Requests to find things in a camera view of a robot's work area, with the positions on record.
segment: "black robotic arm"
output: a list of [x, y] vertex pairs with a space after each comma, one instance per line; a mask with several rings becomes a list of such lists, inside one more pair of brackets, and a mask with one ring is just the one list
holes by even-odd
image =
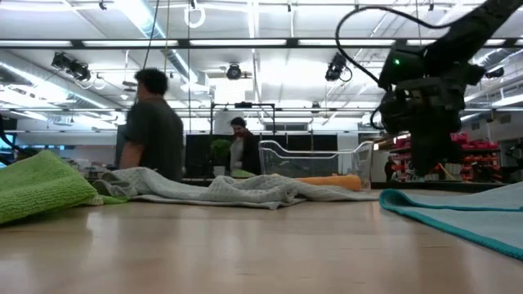
[[[484, 68], [468, 61], [521, 5], [523, 0], [487, 0], [462, 18], [443, 25], [428, 24], [389, 7], [361, 7], [338, 24], [338, 50], [386, 91], [373, 114], [381, 113], [388, 133], [410, 132], [417, 176], [426, 175], [443, 159], [460, 159], [460, 148], [453, 144], [450, 133], [461, 128], [459, 111], [465, 109], [467, 85], [476, 85], [485, 75]], [[339, 42], [343, 23], [355, 13], [370, 9], [389, 11], [430, 29], [449, 31], [426, 47], [396, 42], [378, 79], [350, 58]]]

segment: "dark green shirt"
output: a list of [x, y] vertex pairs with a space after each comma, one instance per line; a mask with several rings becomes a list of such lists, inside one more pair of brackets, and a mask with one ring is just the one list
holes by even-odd
[[164, 99], [145, 100], [127, 115], [127, 141], [144, 145], [140, 166], [169, 180], [183, 177], [183, 122]]

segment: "man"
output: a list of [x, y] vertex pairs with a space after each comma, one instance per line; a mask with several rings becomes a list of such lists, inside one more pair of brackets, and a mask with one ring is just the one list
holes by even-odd
[[183, 122], [163, 98], [168, 78], [157, 69], [143, 69], [137, 99], [127, 115], [120, 168], [148, 167], [169, 180], [183, 177]]
[[394, 166], [396, 163], [392, 160], [392, 157], [389, 156], [387, 163], [385, 163], [385, 175], [387, 176], [387, 182], [391, 181], [392, 175], [394, 175]]
[[24, 150], [24, 152], [16, 151], [15, 162], [19, 162], [20, 160], [24, 160], [38, 154], [38, 150], [33, 148], [23, 148], [22, 150]]
[[247, 123], [243, 118], [234, 118], [230, 121], [230, 126], [235, 133], [235, 139], [230, 146], [226, 170], [231, 173], [240, 169], [260, 175], [262, 168], [256, 137], [246, 128]]

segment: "clear plastic bin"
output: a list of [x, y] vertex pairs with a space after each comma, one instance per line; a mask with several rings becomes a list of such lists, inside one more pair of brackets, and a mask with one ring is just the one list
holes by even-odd
[[365, 141], [356, 149], [341, 151], [289, 151], [276, 141], [262, 140], [258, 144], [261, 173], [291, 178], [356, 175], [361, 187], [370, 189], [373, 145]]

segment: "orange foam roller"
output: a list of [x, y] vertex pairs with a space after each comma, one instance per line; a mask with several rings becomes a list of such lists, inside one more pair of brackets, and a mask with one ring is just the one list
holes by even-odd
[[311, 185], [335, 185], [338, 187], [343, 187], [345, 189], [350, 189], [353, 191], [362, 190], [361, 179], [359, 176], [348, 175], [348, 176], [315, 176], [307, 178], [298, 178], [304, 183]]

